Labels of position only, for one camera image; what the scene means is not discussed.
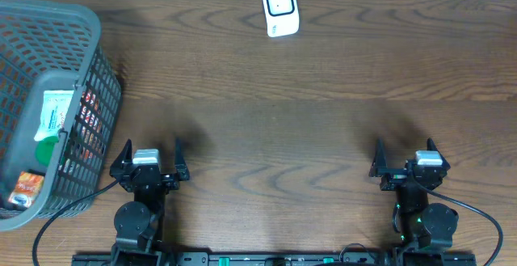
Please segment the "red orange snack bag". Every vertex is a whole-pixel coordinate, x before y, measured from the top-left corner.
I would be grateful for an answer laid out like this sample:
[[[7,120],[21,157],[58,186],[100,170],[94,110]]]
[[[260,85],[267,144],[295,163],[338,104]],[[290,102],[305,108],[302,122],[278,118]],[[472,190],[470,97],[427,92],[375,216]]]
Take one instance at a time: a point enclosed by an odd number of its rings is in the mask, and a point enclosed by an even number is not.
[[[82,106],[80,119],[82,125],[79,125],[79,136],[82,144],[78,144],[78,149],[82,160],[90,163],[99,154],[105,151],[103,143],[103,122],[101,121],[101,103],[97,95],[88,90],[82,93]]]

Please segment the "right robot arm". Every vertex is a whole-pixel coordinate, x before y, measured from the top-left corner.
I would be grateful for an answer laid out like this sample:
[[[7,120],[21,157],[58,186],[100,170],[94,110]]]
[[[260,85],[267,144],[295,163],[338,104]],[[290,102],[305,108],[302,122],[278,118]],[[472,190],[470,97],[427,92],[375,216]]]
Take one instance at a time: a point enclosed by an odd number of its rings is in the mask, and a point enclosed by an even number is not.
[[[428,195],[442,184],[449,163],[429,138],[427,149],[415,152],[404,167],[390,167],[383,141],[376,143],[368,173],[380,178],[382,191],[394,191],[393,228],[401,234],[402,244],[391,254],[394,265],[442,264],[441,255],[452,246],[459,220],[454,209],[431,203]]]

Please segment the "small orange box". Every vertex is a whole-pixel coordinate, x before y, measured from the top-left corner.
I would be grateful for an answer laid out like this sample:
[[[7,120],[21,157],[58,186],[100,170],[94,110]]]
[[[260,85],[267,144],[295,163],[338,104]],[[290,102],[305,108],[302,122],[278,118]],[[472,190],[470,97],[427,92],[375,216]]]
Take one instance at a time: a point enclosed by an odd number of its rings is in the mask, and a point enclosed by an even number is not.
[[[8,201],[25,209],[30,208],[39,196],[43,184],[44,177],[42,175],[22,171]]]

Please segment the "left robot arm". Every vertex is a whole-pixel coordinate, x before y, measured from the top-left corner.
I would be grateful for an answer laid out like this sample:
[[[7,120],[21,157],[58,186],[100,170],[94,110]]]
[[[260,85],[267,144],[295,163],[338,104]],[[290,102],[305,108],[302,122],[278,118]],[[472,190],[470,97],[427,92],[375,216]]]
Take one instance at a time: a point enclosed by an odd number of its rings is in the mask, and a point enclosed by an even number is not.
[[[159,150],[132,150],[132,142],[110,166],[110,176],[134,195],[114,216],[116,241],[111,248],[110,266],[176,265],[176,254],[162,247],[166,195],[190,179],[180,140],[174,142],[174,172],[161,172]]]

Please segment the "white wet wipes pack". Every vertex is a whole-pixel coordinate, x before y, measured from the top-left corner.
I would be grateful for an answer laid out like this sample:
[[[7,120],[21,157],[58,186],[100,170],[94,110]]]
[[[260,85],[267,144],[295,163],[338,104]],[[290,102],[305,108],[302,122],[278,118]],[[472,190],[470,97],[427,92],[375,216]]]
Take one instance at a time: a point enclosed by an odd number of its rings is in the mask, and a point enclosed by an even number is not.
[[[45,91],[40,114],[40,125],[34,136],[35,141],[56,137],[64,127],[74,91]]]

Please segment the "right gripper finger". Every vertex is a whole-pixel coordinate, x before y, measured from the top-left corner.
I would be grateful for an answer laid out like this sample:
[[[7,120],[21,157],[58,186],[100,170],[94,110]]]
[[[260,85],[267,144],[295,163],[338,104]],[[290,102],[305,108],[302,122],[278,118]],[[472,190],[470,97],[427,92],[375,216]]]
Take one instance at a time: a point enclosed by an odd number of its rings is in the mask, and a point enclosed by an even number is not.
[[[433,151],[438,151],[438,152],[439,152],[439,150],[438,150],[438,149],[437,149],[437,147],[436,147],[435,142],[432,140],[432,138],[431,138],[431,137],[429,137],[429,138],[427,139],[427,150],[433,150]],[[448,171],[448,170],[451,168],[451,166],[450,166],[449,162],[446,160],[446,158],[445,158],[442,154],[441,154],[441,157],[442,157],[442,160],[443,160],[443,165],[442,165],[441,167],[442,167],[445,171]]]
[[[387,165],[385,146],[381,139],[376,142],[375,154],[372,160],[368,176],[369,177],[382,177],[386,175],[389,168]]]

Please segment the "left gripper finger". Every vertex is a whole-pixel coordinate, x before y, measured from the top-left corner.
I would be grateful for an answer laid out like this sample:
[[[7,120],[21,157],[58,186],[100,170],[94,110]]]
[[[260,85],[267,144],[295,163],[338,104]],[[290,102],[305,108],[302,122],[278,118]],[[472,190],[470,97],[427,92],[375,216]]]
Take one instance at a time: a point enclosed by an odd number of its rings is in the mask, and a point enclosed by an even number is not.
[[[120,179],[126,167],[132,163],[132,141],[128,139],[118,157],[110,166],[109,174],[114,179]]]
[[[178,138],[174,142],[174,169],[179,181],[188,181],[190,179],[190,172],[183,157],[181,141]]]

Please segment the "green lid jar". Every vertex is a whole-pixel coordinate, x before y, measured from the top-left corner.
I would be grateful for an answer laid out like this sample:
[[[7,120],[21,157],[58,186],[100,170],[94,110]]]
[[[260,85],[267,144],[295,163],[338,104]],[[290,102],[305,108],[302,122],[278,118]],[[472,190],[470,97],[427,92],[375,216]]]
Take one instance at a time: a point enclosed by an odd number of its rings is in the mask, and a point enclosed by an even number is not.
[[[39,164],[46,167],[50,164],[54,147],[58,142],[59,138],[57,136],[46,137],[38,142],[35,156]]]

